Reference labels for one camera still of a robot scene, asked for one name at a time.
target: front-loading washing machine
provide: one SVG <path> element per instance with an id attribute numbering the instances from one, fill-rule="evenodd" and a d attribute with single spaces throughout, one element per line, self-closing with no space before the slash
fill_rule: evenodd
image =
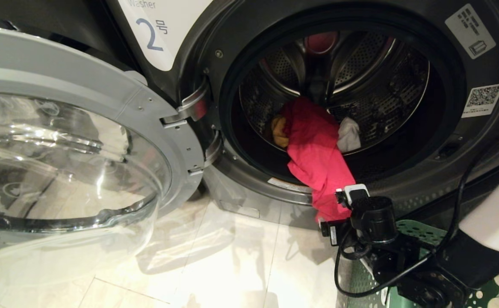
<path id="1" fill-rule="evenodd" d="M 0 287 L 137 253 L 202 180 L 316 228 L 271 140 L 298 96 L 359 124 L 355 179 L 411 212 L 499 138 L 499 1 L 0 1 Z"/>

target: door hinge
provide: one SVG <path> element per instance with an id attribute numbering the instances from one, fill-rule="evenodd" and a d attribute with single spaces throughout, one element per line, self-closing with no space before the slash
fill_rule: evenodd
<path id="1" fill-rule="evenodd" d="M 208 111 L 208 99 L 210 97 L 210 84 L 207 79 L 202 81 L 202 84 L 181 102 L 181 106 L 177 108 L 177 115 L 165 117 L 163 123 L 174 123 L 184 119 L 192 118 L 193 121 L 198 121 Z"/>
<path id="2" fill-rule="evenodd" d="M 196 175 L 203 172 L 204 168 L 212 165 L 222 153 L 222 137 L 220 131 L 215 131 L 212 143 L 206 148 L 204 166 L 189 170 L 189 175 Z"/>

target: tile floor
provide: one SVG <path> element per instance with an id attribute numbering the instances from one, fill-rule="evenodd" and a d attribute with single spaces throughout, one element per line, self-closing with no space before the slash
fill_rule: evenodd
<path id="1" fill-rule="evenodd" d="M 159 219 L 125 263 L 0 290 L 0 308 L 334 308 L 333 255 L 317 231 L 224 212 L 204 197 Z"/>

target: pink cloth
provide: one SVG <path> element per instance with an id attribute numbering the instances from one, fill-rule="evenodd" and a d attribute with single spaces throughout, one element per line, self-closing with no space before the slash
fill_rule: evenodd
<path id="1" fill-rule="evenodd" d="M 337 203 L 335 191 L 355 184 L 343 155 L 337 147 L 339 123 L 308 98 L 297 98 L 284 105 L 284 133 L 289 137 L 289 170 L 312 188 L 312 206 L 318 210 L 316 221 L 326 222 L 350 217 L 351 211 Z"/>

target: label sticker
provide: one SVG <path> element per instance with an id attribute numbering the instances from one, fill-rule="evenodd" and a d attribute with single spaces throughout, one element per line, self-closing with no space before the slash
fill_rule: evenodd
<path id="1" fill-rule="evenodd" d="M 291 184 L 291 183 L 288 183 L 288 182 L 285 182 L 282 180 L 278 180 L 276 178 L 270 178 L 268 182 L 269 182 L 269 184 L 275 185 L 277 187 L 282 187 L 282 188 L 289 189 L 292 191 L 298 191 L 299 193 L 311 193 L 312 192 L 312 188 L 310 188 L 310 187 L 304 187 L 302 185 Z"/>
<path id="2" fill-rule="evenodd" d="M 447 18 L 445 24 L 472 59 L 482 56 L 496 46 L 494 39 L 470 4 L 466 4 Z"/>
<path id="3" fill-rule="evenodd" d="M 331 245 L 337 245 L 337 228 L 331 226 L 329 228 L 329 234 L 331 234 Z"/>
<path id="4" fill-rule="evenodd" d="M 463 118 L 486 116 L 492 113 L 499 98 L 499 84 L 473 88 L 462 113 Z"/>
<path id="5" fill-rule="evenodd" d="M 169 71 L 187 33 L 212 0 L 118 0 L 152 66 Z"/>

